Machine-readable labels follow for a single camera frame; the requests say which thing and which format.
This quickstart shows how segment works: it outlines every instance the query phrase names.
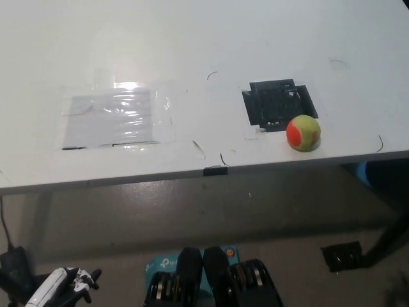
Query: transparent tape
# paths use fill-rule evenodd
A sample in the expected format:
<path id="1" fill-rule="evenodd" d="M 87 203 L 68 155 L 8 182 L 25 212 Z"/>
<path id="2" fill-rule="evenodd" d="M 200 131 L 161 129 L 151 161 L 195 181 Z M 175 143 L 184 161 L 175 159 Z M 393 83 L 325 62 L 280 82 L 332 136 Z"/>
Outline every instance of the transparent tape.
<path id="1" fill-rule="evenodd" d="M 112 88 L 69 90 L 63 149 L 172 142 L 171 83 L 114 83 Z"/>

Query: gray floor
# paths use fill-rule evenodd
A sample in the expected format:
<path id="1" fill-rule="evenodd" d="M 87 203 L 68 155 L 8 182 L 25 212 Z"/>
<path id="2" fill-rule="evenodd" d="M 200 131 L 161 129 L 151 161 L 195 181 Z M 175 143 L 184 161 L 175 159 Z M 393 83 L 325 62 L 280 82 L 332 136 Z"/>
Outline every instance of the gray floor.
<path id="1" fill-rule="evenodd" d="M 264 261 L 285 306 L 406 306 L 387 299 L 409 274 L 408 248 L 368 270 L 326 268 L 320 247 L 360 240 L 366 250 L 397 216 L 340 167 L 6 196 L 4 213 L 37 273 L 103 270 L 92 306 L 142 306 L 151 258 L 216 244 Z"/>

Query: orange and green ball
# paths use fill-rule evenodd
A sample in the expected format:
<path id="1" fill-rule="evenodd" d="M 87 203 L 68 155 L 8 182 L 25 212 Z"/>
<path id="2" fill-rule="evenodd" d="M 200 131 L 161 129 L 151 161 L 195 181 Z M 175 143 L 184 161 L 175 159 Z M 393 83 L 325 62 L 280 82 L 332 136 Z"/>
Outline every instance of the orange and green ball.
<path id="1" fill-rule="evenodd" d="M 288 123 L 288 144 L 299 152 L 310 152 L 314 150 L 320 137 L 320 125 L 311 116 L 300 115 Z"/>

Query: black cord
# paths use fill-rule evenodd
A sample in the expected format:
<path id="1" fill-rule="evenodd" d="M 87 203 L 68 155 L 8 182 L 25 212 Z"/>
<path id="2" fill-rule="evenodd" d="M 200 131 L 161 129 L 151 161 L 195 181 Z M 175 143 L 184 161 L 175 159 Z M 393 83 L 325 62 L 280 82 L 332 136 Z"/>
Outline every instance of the black cord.
<path id="1" fill-rule="evenodd" d="M 3 196 L 1 196 L 1 195 L 0 195 L 0 218 L 1 218 L 1 223 L 3 224 L 4 232 L 6 234 L 7 243 L 8 243 L 8 250 L 11 251 L 14 248 L 14 246 L 12 244 L 12 240 L 10 239 L 10 234 L 8 233 L 6 222 L 4 221 Z"/>

